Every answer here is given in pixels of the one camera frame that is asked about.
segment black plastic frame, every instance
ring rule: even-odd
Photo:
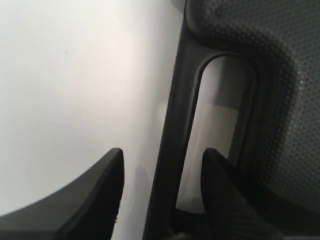
[[[143,240],[160,240],[172,234],[171,222],[201,77],[212,60],[225,56],[238,57],[235,53],[217,51],[201,45],[190,34],[186,22],[182,23]]]

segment black mesh fabric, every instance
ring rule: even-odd
[[[320,1],[188,0],[185,17],[204,45],[265,64],[269,92],[249,172],[320,212]]]

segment white wall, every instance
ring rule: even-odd
[[[174,3],[0,0],[0,215],[55,192],[121,147],[125,188],[113,239],[141,239],[183,19]],[[204,147],[230,144],[230,134],[212,138],[221,113],[230,129],[237,116],[213,104],[223,62],[206,70],[210,88],[201,90],[183,209],[202,210]],[[201,138],[203,126],[211,130]]]

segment perforated mesh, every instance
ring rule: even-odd
[[[320,212],[320,1],[189,0],[192,34],[267,63],[270,94],[256,140],[256,181]]]

